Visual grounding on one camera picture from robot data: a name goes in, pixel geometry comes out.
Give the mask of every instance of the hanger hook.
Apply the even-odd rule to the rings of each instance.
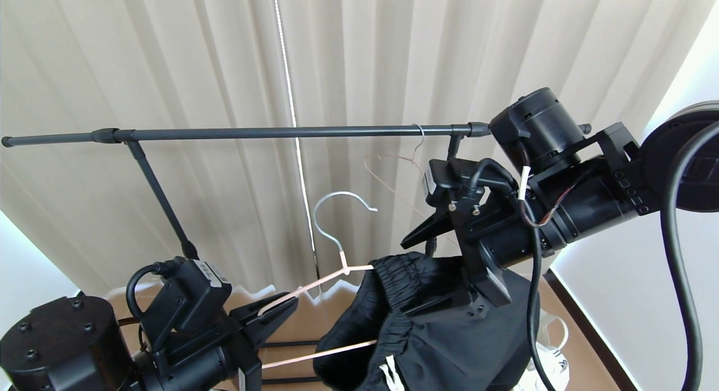
[[[417,150],[419,149],[419,147],[422,146],[422,144],[424,144],[424,129],[422,129],[422,126],[419,124],[413,124],[413,125],[416,125],[417,128],[419,128],[419,132],[422,133],[422,141],[419,142],[419,145],[414,147],[414,152],[412,153],[412,160],[414,161],[414,156],[417,155]]]
[[[319,224],[317,223],[317,210],[319,209],[319,206],[320,206],[326,199],[329,199],[330,197],[334,197],[334,196],[352,196],[352,197],[354,197],[355,199],[357,199],[358,201],[362,202],[362,205],[364,205],[364,207],[365,207],[366,209],[368,209],[368,210],[370,210],[370,211],[377,211],[377,209],[375,209],[374,207],[370,207],[370,205],[367,204],[367,202],[365,202],[364,199],[362,199],[362,197],[357,196],[356,194],[354,194],[354,193],[352,193],[352,192],[331,192],[331,193],[329,193],[329,194],[326,194],[326,195],[325,195],[324,197],[322,197],[321,199],[319,199],[319,201],[317,202],[317,204],[315,204],[315,208],[314,208],[314,210],[313,210],[313,212],[312,212],[312,219],[313,219],[314,222],[315,222],[315,227],[317,228],[317,230],[319,231],[319,233],[321,233],[321,234],[324,235],[325,237],[329,238],[329,240],[331,240],[332,242],[334,242],[334,243],[337,245],[337,248],[339,248],[339,251],[340,251],[340,252],[344,252],[344,249],[342,248],[342,244],[339,243],[339,240],[337,240],[337,238],[332,237],[332,235],[329,235],[329,233],[325,232],[325,230],[323,230],[322,228],[320,228]]]

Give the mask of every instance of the dark baseboard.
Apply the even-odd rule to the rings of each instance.
[[[629,379],[629,376],[627,376],[626,371],[624,371],[624,368],[619,364],[614,353],[609,350],[609,347],[604,343],[604,340],[600,337],[597,330],[594,329],[594,326],[591,325],[589,319],[586,318],[586,315],[577,305],[575,299],[573,299],[567,289],[565,289],[564,284],[557,279],[557,276],[554,275],[552,270],[547,271],[547,273],[544,274],[544,278],[552,290],[554,290],[559,301],[562,302],[570,315],[572,315],[572,319],[575,320],[577,326],[582,330],[591,347],[594,348],[594,351],[604,363],[607,371],[609,371],[609,374],[614,378],[614,382],[617,383],[619,389],[622,391],[637,391],[634,383]]]

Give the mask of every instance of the wall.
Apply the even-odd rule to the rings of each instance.
[[[644,137],[677,110],[719,99],[719,4],[694,43]],[[703,330],[701,389],[719,388],[716,274],[719,214],[678,211],[681,249]],[[686,340],[668,273],[658,213],[573,244],[552,270],[593,320],[640,389],[680,389]]]
[[[0,243],[0,334],[4,335],[33,307],[77,294],[77,286],[3,212],[0,212]],[[0,389],[9,385],[5,372],[0,370]]]

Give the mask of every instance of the brown floor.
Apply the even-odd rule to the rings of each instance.
[[[144,289],[137,293],[137,302],[141,309],[146,309],[152,298],[159,291],[159,286]],[[550,314],[557,315],[567,322],[570,329],[570,338],[565,345],[563,352],[570,363],[570,384],[567,391],[614,391],[619,390],[616,383],[604,368],[600,358],[591,348],[590,343],[580,332],[562,302],[555,296],[549,284],[542,280],[539,288],[541,294],[542,309]],[[227,310],[243,306],[252,301],[251,294],[246,292],[234,292],[227,301]],[[338,319],[339,315],[349,306],[354,298],[354,293],[347,289],[334,291],[330,296],[325,295],[321,303],[312,302],[309,297],[300,299],[298,311],[293,314],[285,324],[270,338],[270,342],[289,342],[290,340],[317,340],[322,337]],[[124,291],[121,294],[114,294],[108,300],[115,309],[118,319],[129,316],[128,307],[124,300]],[[554,344],[562,339],[562,325],[558,322],[550,325],[550,338]],[[122,328],[125,340],[131,353],[137,352],[139,342],[137,340],[137,326],[128,325]],[[260,350],[259,357],[265,362],[280,361],[286,358],[298,357],[314,352],[314,347],[292,347],[292,348],[265,348]],[[264,370],[263,378],[295,378],[296,376],[314,376],[311,361],[302,361],[293,365],[279,366]],[[232,384],[221,383],[217,386],[220,389],[235,389]],[[270,385],[264,386],[263,391],[280,391],[284,389],[292,391],[317,391],[328,389],[320,383],[292,384],[292,385]]]

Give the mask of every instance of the curtain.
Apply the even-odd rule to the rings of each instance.
[[[715,1],[2,0],[2,133],[488,122],[548,86],[578,123],[639,136]],[[418,165],[448,142],[426,138]],[[200,257],[254,291],[338,269],[307,220],[335,190],[379,209],[337,197],[319,210],[350,263],[403,252],[432,210],[421,173],[393,156],[419,143],[306,138],[301,158],[292,139],[143,146]],[[123,286],[179,253],[124,146],[1,154],[0,207],[80,288]],[[510,167],[491,137],[465,138],[459,156]],[[451,238],[439,256],[459,253]]]

